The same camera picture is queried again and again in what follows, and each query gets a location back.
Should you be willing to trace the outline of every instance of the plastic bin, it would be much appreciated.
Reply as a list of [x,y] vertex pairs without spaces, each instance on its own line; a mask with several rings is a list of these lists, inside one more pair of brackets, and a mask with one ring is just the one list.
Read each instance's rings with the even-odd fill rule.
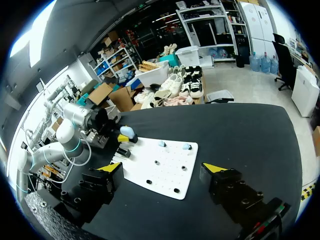
[[168,78],[169,61],[158,62],[157,65],[160,67],[135,75],[144,87],[149,87],[151,84],[160,85]]
[[178,56],[181,64],[186,66],[200,66],[198,46],[188,46],[178,49],[175,54]]
[[162,56],[159,58],[159,62],[169,61],[170,67],[179,66],[179,58],[175,54],[170,54],[168,56]]

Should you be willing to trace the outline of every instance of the white door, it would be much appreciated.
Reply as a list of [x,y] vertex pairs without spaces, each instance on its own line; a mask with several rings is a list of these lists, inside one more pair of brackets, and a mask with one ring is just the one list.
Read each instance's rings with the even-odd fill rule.
[[240,2],[240,5],[243,8],[251,38],[263,40],[264,34],[261,28],[258,13],[255,9],[255,5],[246,2]]
[[264,40],[269,41],[269,42],[274,41],[275,40],[275,37],[273,35],[274,30],[272,28],[267,9],[265,9],[262,6],[257,6],[257,5],[254,5],[254,8],[256,9],[256,12],[258,14],[258,18],[260,20]]
[[274,56],[277,57],[276,49],[272,42],[270,41],[264,41],[265,51],[266,55],[269,56],[269,58],[273,58]]
[[256,55],[264,56],[266,47],[265,41],[261,39],[251,38],[252,40],[252,52],[255,52]]

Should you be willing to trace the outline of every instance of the black table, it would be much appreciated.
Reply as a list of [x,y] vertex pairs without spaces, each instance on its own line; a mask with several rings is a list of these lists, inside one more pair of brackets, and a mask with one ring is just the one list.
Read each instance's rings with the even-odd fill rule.
[[[264,104],[203,104],[122,113],[122,124],[140,137],[198,143],[185,199],[177,200],[124,180],[110,205],[103,205],[83,229],[109,240],[235,239],[241,230],[221,205],[215,205],[199,180],[202,162],[235,168],[264,202],[278,197],[291,205],[284,229],[296,219],[302,189],[297,137],[286,111]],[[117,145],[94,150],[85,166],[107,165]],[[69,189],[81,179],[74,167]]]

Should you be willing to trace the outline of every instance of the white box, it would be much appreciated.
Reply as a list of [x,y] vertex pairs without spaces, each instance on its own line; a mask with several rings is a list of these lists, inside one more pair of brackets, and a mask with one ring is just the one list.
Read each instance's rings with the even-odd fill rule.
[[185,66],[199,66],[198,46],[188,46],[178,49],[175,54],[178,56],[181,64]]
[[135,75],[145,88],[149,87],[151,84],[160,85],[168,78],[169,61],[158,62],[157,65],[160,67]]
[[314,83],[314,79],[312,81],[310,78],[316,77],[305,74],[300,69],[296,70],[291,98],[302,117],[311,117],[319,95],[319,87]]

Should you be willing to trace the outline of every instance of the cable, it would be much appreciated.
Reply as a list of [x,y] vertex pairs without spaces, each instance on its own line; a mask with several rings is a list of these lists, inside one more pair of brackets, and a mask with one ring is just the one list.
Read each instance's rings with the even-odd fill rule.
[[54,183],[57,183],[57,184],[63,184],[65,181],[67,181],[68,177],[69,177],[69,174],[72,170],[72,168],[74,167],[74,164],[72,163],[71,167],[70,167],[70,170],[68,171],[67,175],[65,176],[65,178],[63,179],[63,181],[55,181],[55,180],[52,180],[52,179],[48,179],[48,181],[50,182],[54,182]]
[[77,167],[82,167],[82,166],[86,165],[90,161],[90,158],[91,158],[91,153],[92,153],[91,147],[85,137],[83,138],[83,140],[85,141],[85,143],[88,145],[88,148],[89,148],[89,156],[88,156],[88,159],[84,163],[77,164],[77,163],[75,163],[75,159],[73,159],[73,162],[72,162],[70,160],[70,158],[67,156],[65,149],[63,149],[63,156],[65,157],[65,159],[67,159],[69,163],[71,163],[72,165],[75,165]]
[[33,184],[32,181],[31,181],[30,175],[28,175],[28,177],[29,177],[29,180],[30,180],[30,183],[31,183],[31,185],[32,185],[33,190],[36,191],[36,189],[35,189],[35,187],[34,187],[34,184]]

